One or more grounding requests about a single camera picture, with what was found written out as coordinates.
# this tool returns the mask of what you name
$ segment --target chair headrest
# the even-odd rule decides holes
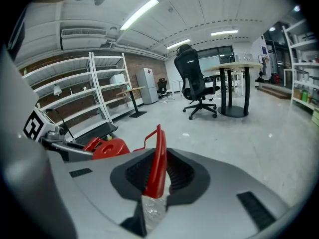
[[[183,44],[180,47],[178,47],[176,55],[179,56],[181,53],[183,53],[184,51],[189,50],[189,49],[191,49],[190,45]]]

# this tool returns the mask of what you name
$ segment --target ceiling air conditioning unit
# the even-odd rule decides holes
[[[107,41],[106,30],[98,28],[68,28],[61,32],[62,49],[99,48]]]

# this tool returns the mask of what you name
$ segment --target wooden step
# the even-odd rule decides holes
[[[272,96],[279,98],[279,99],[290,99],[290,97],[287,96],[287,93],[285,93],[283,95],[281,93],[278,93],[277,91],[271,90],[270,88],[257,88],[257,90],[265,92],[265,93],[272,95]]]
[[[275,88],[272,88],[272,87],[268,87],[268,86],[264,86],[264,85],[262,86],[262,88],[263,88],[263,89],[266,89],[266,90],[270,90],[270,91],[276,92],[276,93],[278,93],[278,94],[280,94],[280,95],[286,96],[286,97],[288,97],[289,99],[291,98],[291,94],[286,93],[286,92],[283,92],[283,91],[281,91],[281,90],[278,90],[278,89],[275,89]]]

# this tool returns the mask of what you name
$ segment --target refrigerator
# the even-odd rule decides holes
[[[136,78],[142,94],[142,100],[145,105],[155,103],[159,100],[152,69],[144,68],[137,72]]]

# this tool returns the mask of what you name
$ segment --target office chair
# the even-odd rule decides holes
[[[158,82],[159,90],[157,90],[157,92],[159,93],[159,99],[168,96],[167,94],[165,94],[167,91],[166,85],[167,81],[165,80],[165,78],[160,78]]]
[[[214,87],[206,88],[203,74],[200,70],[197,51],[192,49],[188,44],[183,44],[177,49],[177,57],[174,59],[174,64],[183,79],[182,93],[188,100],[199,101],[199,104],[188,106],[183,109],[195,108],[191,115],[188,117],[193,119],[193,115],[199,109],[205,109],[213,113],[213,118],[217,117],[216,104],[203,104],[206,95],[213,95],[219,87],[216,86],[216,77],[213,78]]]

